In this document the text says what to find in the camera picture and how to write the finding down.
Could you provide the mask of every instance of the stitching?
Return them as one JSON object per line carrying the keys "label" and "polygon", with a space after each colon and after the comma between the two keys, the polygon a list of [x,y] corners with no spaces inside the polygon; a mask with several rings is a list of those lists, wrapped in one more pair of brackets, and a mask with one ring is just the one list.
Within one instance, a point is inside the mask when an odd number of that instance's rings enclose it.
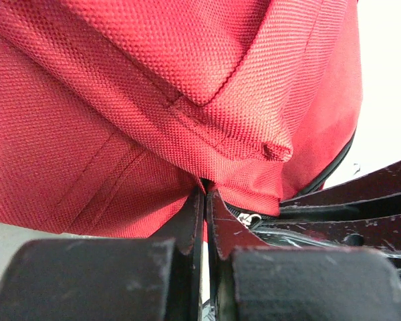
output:
{"label": "stitching", "polygon": [[123,183],[123,180],[134,170],[134,167],[137,163],[142,161],[146,157],[146,150],[143,150],[135,156],[124,168],[124,170],[119,174],[119,176],[116,178],[114,181],[113,187],[110,189],[110,194],[106,197],[106,200],[104,201],[104,204],[107,204],[103,209],[99,210],[99,213],[97,213],[94,218],[90,221],[91,226],[85,227],[80,234],[85,234],[85,233],[90,233],[91,230],[93,230],[96,225],[100,222],[102,215],[108,210],[110,205],[113,203],[114,198],[116,197],[118,191],[120,190],[120,187]]}
{"label": "stitching", "polygon": [[[317,20],[318,20],[319,14],[321,13],[321,9],[322,9],[322,6],[323,6],[324,1],[325,1],[325,0],[322,0],[321,5],[320,5],[319,8],[318,8],[318,11],[317,11],[317,14],[316,14],[316,17],[315,17],[315,21],[313,22],[312,28],[311,28],[311,30],[310,30],[310,32],[309,32],[308,37],[307,37],[307,41],[306,41],[306,45],[305,45],[305,48],[304,48],[304,51],[303,51],[303,57],[301,58],[301,62],[304,60],[305,53],[306,53],[306,51],[307,51],[307,47],[308,47],[309,42],[310,42],[310,40],[311,40],[311,37],[312,37],[313,31],[314,31],[314,29],[315,29],[315,26],[317,25]],[[220,93],[220,91],[224,88],[224,86],[225,86],[225,85],[231,80],[231,78],[235,75],[235,73],[236,73],[236,71],[237,71],[237,68],[243,63],[243,61],[244,61],[245,58],[247,57],[247,55],[248,55],[248,53],[249,53],[249,50],[251,49],[251,47],[252,47],[254,41],[257,39],[258,34],[259,34],[259,32],[257,32],[257,35],[255,36],[253,42],[252,42],[251,45],[249,46],[249,49],[247,50],[247,52],[245,53],[245,55],[241,58],[241,60],[238,62],[238,64],[237,64],[237,66],[235,67],[235,69],[231,72],[231,75],[225,80],[225,82],[223,82],[222,86],[217,90],[217,92],[213,95],[213,97],[212,97],[206,104],[197,105],[197,106],[199,106],[199,107],[205,107],[206,105],[210,104],[210,103],[217,97],[217,95],[218,95],[218,94]],[[195,126],[204,126],[204,125],[205,125],[205,124],[201,123],[200,121],[198,121],[197,119],[191,118],[191,117],[190,117],[189,115],[187,115],[183,110],[180,110],[180,112],[182,112],[187,118],[189,118],[189,119],[194,123]],[[182,124],[185,128],[187,128],[188,130],[190,130],[193,134],[195,134],[196,136],[198,136],[204,143],[206,143],[207,145],[209,145],[210,147],[212,147],[212,148],[215,149],[215,150],[216,150],[216,148],[217,148],[219,145],[220,145],[220,146],[223,146],[223,143],[224,143],[226,140],[229,139],[228,136],[225,136],[224,138],[220,139],[216,144],[213,144],[212,142],[209,142],[209,141],[207,140],[207,138],[204,138],[203,136],[199,135],[193,128],[191,128],[189,125],[187,125],[186,123],[184,123],[175,113],[172,113],[172,116],[174,116],[174,117],[180,122],[180,124]],[[231,159],[227,154],[225,154],[224,151],[220,151],[220,150],[216,150],[216,151],[217,151],[219,154],[221,154],[221,155],[223,155],[224,157],[226,157],[227,159]],[[235,157],[235,158],[232,158],[232,160],[234,160],[234,161],[240,161],[240,160],[244,160],[244,159],[251,158],[252,156],[255,156],[256,154],[257,154],[256,151],[255,151],[255,150],[252,150],[249,154],[245,155],[244,157]]]}
{"label": "stitching", "polygon": [[[126,152],[122,155],[122,157],[120,157],[120,159],[115,163],[114,168],[116,168],[116,166],[118,166],[118,163],[128,154],[129,152]],[[105,177],[104,180],[102,181],[102,184],[98,187],[97,191],[86,201],[86,203],[83,205],[83,207],[80,209],[79,213],[72,219],[72,222],[70,224],[68,224],[68,226],[65,227],[66,230],[70,230],[74,224],[74,222],[76,221],[76,219],[80,216],[80,214],[83,213],[84,209],[91,203],[91,201],[94,199],[94,197],[98,194],[98,191],[102,188],[102,186],[104,186],[104,184],[106,183],[107,180],[110,179],[110,177],[113,174],[110,173],[110,175],[108,175],[108,177]]]}
{"label": "stitching", "polygon": [[241,160],[245,160],[247,158],[249,158],[252,154],[257,154],[255,151],[250,152],[248,155],[241,157],[241,156],[234,156],[233,158],[230,158],[228,156],[228,154],[224,151],[224,150],[217,150],[217,147],[223,146],[223,142],[226,141],[226,139],[228,139],[229,137],[224,137],[220,140],[217,140],[218,142],[211,142],[208,140],[208,138],[203,137],[202,135],[200,135],[199,133],[197,133],[194,128],[192,128],[190,125],[193,124],[194,127],[196,126],[204,126],[204,124],[201,124],[198,122],[198,120],[191,118],[190,116],[187,116],[182,110],[180,110],[180,112],[182,112],[187,118],[189,118],[190,120],[190,124],[186,124],[185,122],[183,122],[174,112],[172,112],[172,109],[174,110],[178,110],[177,108],[175,108],[173,106],[174,104],[169,105],[168,107],[170,108],[170,114],[171,116],[173,116],[175,119],[177,119],[177,121],[180,123],[181,126],[185,127],[187,130],[189,130],[191,133],[193,133],[195,136],[199,137],[206,145],[208,145],[209,147],[213,148],[215,151],[217,151],[220,155],[222,155],[223,157],[231,160],[231,161],[241,161]]}
{"label": "stitching", "polygon": [[[104,116],[87,98],[84,98],[83,96],[80,95],[80,93],[71,86],[71,84],[67,83],[64,79],[62,79],[59,74],[55,74],[52,71],[48,70],[45,66],[43,66],[40,62],[37,62],[37,60],[33,57],[30,56],[29,53],[27,53],[23,48],[19,47],[17,44],[13,43],[11,40],[7,39],[4,35],[2,35],[0,33],[0,37],[2,37],[6,42],[8,42],[10,45],[12,45],[13,47],[15,47],[16,49],[18,49],[21,53],[23,53],[28,59],[30,59],[36,66],[40,67],[45,73],[47,73],[49,76],[51,76],[54,80],[56,80],[58,82],[59,85],[62,86],[62,88],[65,88],[66,90],[69,90],[71,93],[73,93],[75,95],[75,97],[79,98],[81,101],[85,102],[90,108],[92,108],[93,110],[95,110],[95,112],[97,112],[99,115],[101,115],[101,117],[103,117],[104,119],[106,119],[108,122],[110,122],[114,127],[119,128],[118,126],[116,126],[109,118],[107,118],[106,116]],[[177,121],[184,126],[185,128],[187,128],[188,130],[190,130],[195,136],[199,137],[205,144],[207,144],[208,146],[212,147],[213,149],[215,149],[215,146],[217,144],[213,144],[212,142],[208,141],[208,138],[204,138],[203,136],[201,136],[200,134],[198,134],[197,132],[194,131],[193,128],[191,128],[190,126],[188,126],[187,124],[185,124],[173,111],[172,109],[174,108],[173,105],[175,105],[181,98],[186,98],[187,100],[189,100],[186,96],[184,95],[180,95],[178,98],[176,98],[175,101],[173,102],[169,102],[168,105],[162,106],[172,117],[174,117],[175,119],[177,119]],[[195,122],[194,118],[191,118],[189,116],[187,116],[191,122]],[[217,150],[217,152],[224,156],[227,159],[230,159],[230,157],[227,155],[227,153],[225,153],[224,151],[220,151]]]}
{"label": "stitching", "polygon": [[[124,52],[122,52],[122,50],[115,45],[111,39],[108,39],[107,37],[105,37],[104,35],[102,35],[102,33],[100,33],[99,31],[97,31],[96,29],[94,29],[92,26],[87,25],[89,28],[93,29],[96,33],[98,33],[102,38],[107,39],[109,43],[112,44],[112,46],[118,50],[120,52],[120,54],[122,54],[126,60],[128,60],[131,65],[137,69],[149,82],[150,84],[155,87],[165,98],[165,100],[170,103],[170,104],[174,104],[181,96],[183,96],[180,92],[178,97],[175,100],[171,100],[164,92],[161,88],[159,88],[131,59],[129,59],[129,57],[127,55],[124,54]],[[25,57],[27,57],[28,59],[30,59],[32,62],[35,63],[35,65],[39,66],[43,71],[45,71],[49,76],[51,76],[53,79],[57,80],[58,83],[60,85],[62,85],[63,87],[67,88],[68,90],[70,90],[71,92],[73,92],[79,99],[83,100],[85,103],[87,103],[91,108],[93,108],[96,112],[98,112],[103,118],[107,119],[88,99],[84,98],[83,96],[80,95],[80,93],[73,88],[73,86],[68,83],[65,79],[63,79],[62,77],[59,76],[58,73],[55,73],[53,71],[51,71],[49,68],[47,68],[46,66],[44,66],[43,64],[41,64],[41,62],[38,61],[38,59],[36,57],[32,57],[30,54],[30,50],[28,48],[28,50],[24,47],[21,47],[19,44],[14,43],[13,40],[8,39],[6,36],[4,36],[1,32],[0,32],[0,37],[2,37],[7,43],[9,43],[10,45],[12,45],[14,48],[18,49],[21,53],[24,54]]]}
{"label": "stitching", "polygon": [[68,197],[69,194],[72,193],[74,187],[79,183],[80,179],[82,179],[83,175],[85,172],[88,170],[90,165],[93,163],[93,161],[97,158],[99,153],[101,152],[102,149],[109,143],[110,139],[115,135],[116,131],[111,133],[109,137],[106,139],[106,141],[101,145],[101,147],[96,151],[95,155],[90,159],[90,161],[87,163],[83,171],[80,173],[79,177],[74,181],[74,183],[71,185],[71,187],[64,193],[63,197],[57,202],[56,206],[54,207],[52,214],[48,215],[46,219],[44,219],[35,229],[41,229],[46,222],[49,220],[50,217],[55,217],[57,208],[62,204],[63,200]]}
{"label": "stitching", "polygon": [[103,37],[103,38],[105,38],[106,40],[108,40],[112,45],[113,45],[113,47],[115,47],[130,63],[131,63],[131,65],[132,65],[132,67],[134,67],[135,69],[137,69],[164,97],[165,97],[165,99],[166,99],[166,101],[167,102],[169,102],[169,103],[171,103],[171,104],[173,104],[173,103],[175,103],[181,96],[183,96],[178,90],[177,90],[177,92],[178,92],[178,96],[176,97],[176,99],[175,100],[171,100],[171,98],[170,97],[168,97],[168,95],[166,95],[165,94],[165,92],[164,92],[164,90],[162,89],[162,88],[160,88],[158,85],[156,85],[154,82],[153,82],[153,80],[152,79],[150,79],[148,76],[147,76],[147,74],[145,74],[144,73],[144,71],[141,69],[141,68],[139,68],[133,61],[132,61],[132,59],[135,59],[135,58],[133,58],[129,53],[127,53],[126,51],[124,51],[122,48],[120,48],[119,46],[117,46],[111,39],[109,39],[109,38],[107,38],[105,35],[103,35],[102,33],[100,33],[100,35]]}
{"label": "stitching", "polygon": [[[306,41],[306,46],[305,46],[305,49],[304,49],[304,53],[306,53],[307,45],[309,44],[309,41],[310,41],[310,39],[311,39],[313,30],[315,29],[315,26],[316,26],[316,23],[317,23],[317,19],[318,19],[318,17],[319,17],[320,12],[321,12],[321,8],[322,8],[322,5],[323,5],[324,1],[325,1],[325,0],[322,0],[321,5],[319,6],[318,12],[317,12],[316,17],[315,17],[315,21],[313,22],[312,28],[311,28],[311,30],[310,30],[310,32],[309,32],[309,36],[307,37],[307,41]],[[268,6],[268,8],[267,8],[267,10],[266,10],[266,14],[269,12],[270,6],[271,6],[271,5],[273,5],[273,0],[270,0],[269,6]],[[208,100],[207,103],[200,105],[200,107],[205,107],[205,106],[207,106],[208,104],[210,104],[210,103],[221,93],[222,89],[226,86],[226,84],[229,83],[229,81],[231,80],[231,78],[233,78],[233,76],[234,76],[235,73],[237,72],[237,69],[239,68],[239,66],[245,61],[245,58],[248,56],[248,53],[249,53],[249,51],[251,50],[251,47],[253,46],[254,42],[257,40],[258,35],[259,35],[259,33],[260,33],[262,27],[264,26],[265,21],[266,21],[266,19],[264,19],[264,17],[263,17],[263,21],[261,22],[261,25],[260,25],[260,27],[259,27],[259,30],[257,31],[257,34],[255,35],[253,41],[252,41],[251,44],[249,45],[247,51],[244,53],[244,55],[242,56],[242,58],[238,61],[237,65],[236,65],[235,68],[232,70],[232,72],[229,74],[229,76],[226,78],[226,80],[221,84],[221,86],[219,87],[219,89],[214,93],[213,97],[211,97],[211,99]]]}

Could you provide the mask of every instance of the metal zipper pull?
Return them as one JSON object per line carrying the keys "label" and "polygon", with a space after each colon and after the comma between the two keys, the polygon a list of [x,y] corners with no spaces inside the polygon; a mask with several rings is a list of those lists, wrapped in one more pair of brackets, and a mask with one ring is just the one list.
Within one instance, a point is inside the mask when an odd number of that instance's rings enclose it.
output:
{"label": "metal zipper pull", "polygon": [[247,229],[252,229],[261,222],[261,216],[259,214],[248,214],[241,213],[237,216],[238,221],[240,221]]}

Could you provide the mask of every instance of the red fabric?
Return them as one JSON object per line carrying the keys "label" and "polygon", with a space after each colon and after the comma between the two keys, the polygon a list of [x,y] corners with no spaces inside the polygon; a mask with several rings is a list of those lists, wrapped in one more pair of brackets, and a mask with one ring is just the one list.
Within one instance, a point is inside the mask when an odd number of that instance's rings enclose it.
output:
{"label": "red fabric", "polygon": [[360,92],[355,0],[0,1],[0,222],[148,236],[200,178],[277,215]]}

